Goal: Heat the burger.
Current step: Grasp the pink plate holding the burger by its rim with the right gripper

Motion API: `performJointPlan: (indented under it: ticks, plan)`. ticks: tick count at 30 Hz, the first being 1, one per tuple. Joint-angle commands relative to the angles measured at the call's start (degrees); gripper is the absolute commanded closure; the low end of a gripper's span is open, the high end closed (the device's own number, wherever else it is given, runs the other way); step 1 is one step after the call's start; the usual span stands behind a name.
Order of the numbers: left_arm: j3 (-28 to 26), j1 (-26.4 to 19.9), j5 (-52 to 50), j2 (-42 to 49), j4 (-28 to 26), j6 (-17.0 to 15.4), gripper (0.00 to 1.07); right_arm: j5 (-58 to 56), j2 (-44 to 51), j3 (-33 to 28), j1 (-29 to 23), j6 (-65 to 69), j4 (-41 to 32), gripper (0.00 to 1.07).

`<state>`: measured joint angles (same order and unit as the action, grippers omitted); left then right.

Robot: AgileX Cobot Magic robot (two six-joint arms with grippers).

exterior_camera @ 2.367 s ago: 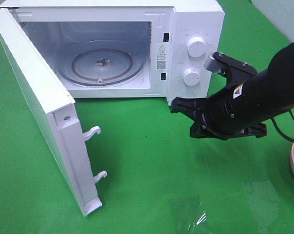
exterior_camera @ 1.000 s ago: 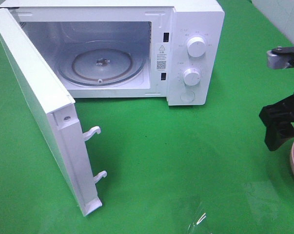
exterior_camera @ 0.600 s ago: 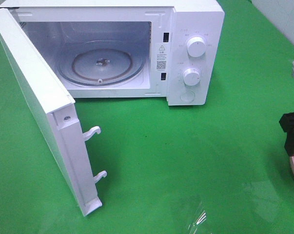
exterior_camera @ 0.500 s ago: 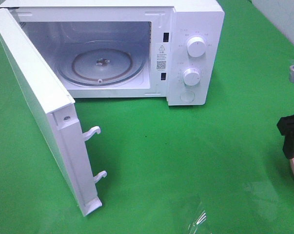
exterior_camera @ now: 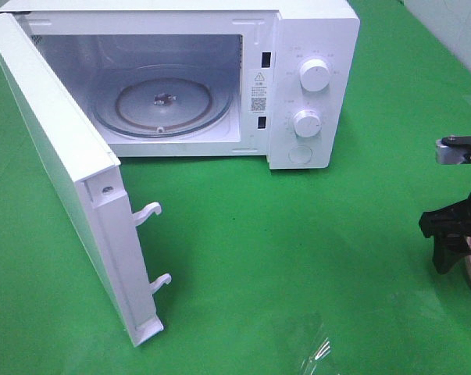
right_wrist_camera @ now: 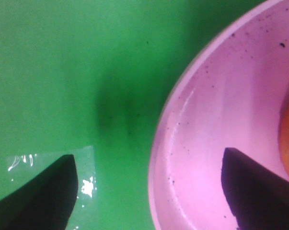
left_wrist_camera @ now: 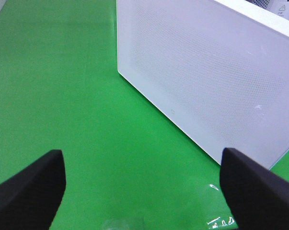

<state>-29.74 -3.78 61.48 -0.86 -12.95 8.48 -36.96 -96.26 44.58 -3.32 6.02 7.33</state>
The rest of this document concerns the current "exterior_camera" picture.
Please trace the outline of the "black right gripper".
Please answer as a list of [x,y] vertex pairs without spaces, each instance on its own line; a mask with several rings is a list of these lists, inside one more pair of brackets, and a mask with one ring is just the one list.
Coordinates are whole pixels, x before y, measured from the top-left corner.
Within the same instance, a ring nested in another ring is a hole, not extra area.
[[[458,145],[466,163],[471,163],[471,145]],[[471,237],[471,192],[464,202],[457,202],[431,212],[424,212],[419,228],[425,238],[434,239],[433,265],[439,274],[448,273],[460,260],[471,255],[466,240]]]

